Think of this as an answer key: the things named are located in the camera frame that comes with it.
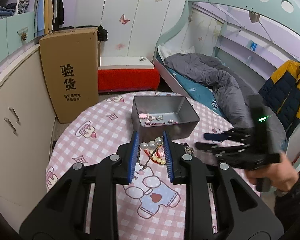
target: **open storage box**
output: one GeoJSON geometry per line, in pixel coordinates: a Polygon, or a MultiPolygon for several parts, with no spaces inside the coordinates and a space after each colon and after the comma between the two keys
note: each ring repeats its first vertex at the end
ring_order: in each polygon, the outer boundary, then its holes
{"type": "Polygon", "coordinates": [[[154,141],[161,137],[163,131],[167,131],[172,140],[189,137],[197,123],[199,116],[183,96],[135,96],[133,99],[132,125],[139,132],[140,141],[154,141]],[[150,114],[154,117],[162,115],[164,125],[145,125],[145,120],[139,118],[139,114],[150,114]]]}

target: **round table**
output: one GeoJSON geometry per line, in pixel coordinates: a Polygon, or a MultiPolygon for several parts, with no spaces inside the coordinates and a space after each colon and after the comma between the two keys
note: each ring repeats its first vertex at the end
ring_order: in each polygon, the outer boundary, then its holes
{"type": "MultiPolygon", "coordinates": [[[[108,98],[83,111],[66,128],[56,143],[46,169],[47,190],[51,189],[74,163],[80,162],[85,166],[99,163],[105,157],[116,153],[119,145],[130,141],[133,132],[131,109],[133,97],[136,95],[177,94],[154,91],[128,93],[108,98]]],[[[204,163],[213,164],[214,158],[197,151],[194,144],[197,141],[204,142],[202,135],[206,132],[219,133],[229,130],[232,126],[208,107],[192,99],[188,100],[201,120],[188,138],[174,142],[188,143],[194,148],[196,157],[204,163]]],[[[222,144],[236,145],[230,141],[222,144]]],[[[145,152],[141,151],[141,163],[145,163],[148,159],[145,152]]],[[[165,165],[150,161],[142,172],[139,171],[140,168],[137,164],[133,184],[117,185],[120,239],[183,239],[186,186],[172,185],[165,165]]],[[[245,179],[243,170],[236,171],[245,179]]],[[[92,197],[93,188],[89,197],[86,232],[90,231],[92,197]]],[[[216,232],[216,214],[213,201],[211,203],[213,230],[216,232]]]]}

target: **red butterfly decal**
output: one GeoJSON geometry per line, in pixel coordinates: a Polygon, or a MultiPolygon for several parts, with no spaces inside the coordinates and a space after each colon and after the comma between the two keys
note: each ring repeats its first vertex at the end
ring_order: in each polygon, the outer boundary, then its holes
{"type": "Polygon", "coordinates": [[[126,23],[128,23],[130,20],[125,20],[124,19],[124,14],[122,14],[122,16],[121,16],[121,18],[120,18],[120,20],[119,20],[119,22],[121,22],[122,23],[122,25],[125,25],[126,23]]]}

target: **white pillow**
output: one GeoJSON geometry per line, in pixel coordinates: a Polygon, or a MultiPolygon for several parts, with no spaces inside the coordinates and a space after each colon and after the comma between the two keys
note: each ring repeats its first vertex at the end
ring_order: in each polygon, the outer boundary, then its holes
{"type": "Polygon", "coordinates": [[[165,58],[177,53],[188,54],[188,53],[195,53],[195,52],[194,52],[194,46],[186,50],[172,50],[172,49],[168,49],[163,43],[158,46],[158,53],[162,61],[164,62],[165,58]]]}

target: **red fabric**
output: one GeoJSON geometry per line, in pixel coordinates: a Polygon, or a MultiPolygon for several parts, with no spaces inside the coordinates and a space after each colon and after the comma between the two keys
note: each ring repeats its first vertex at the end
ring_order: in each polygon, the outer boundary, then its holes
{"type": "Polygon", "coordinates": [[[157,90],[159,83],[155,68],[98,70],[99,92],[157,90]]]}

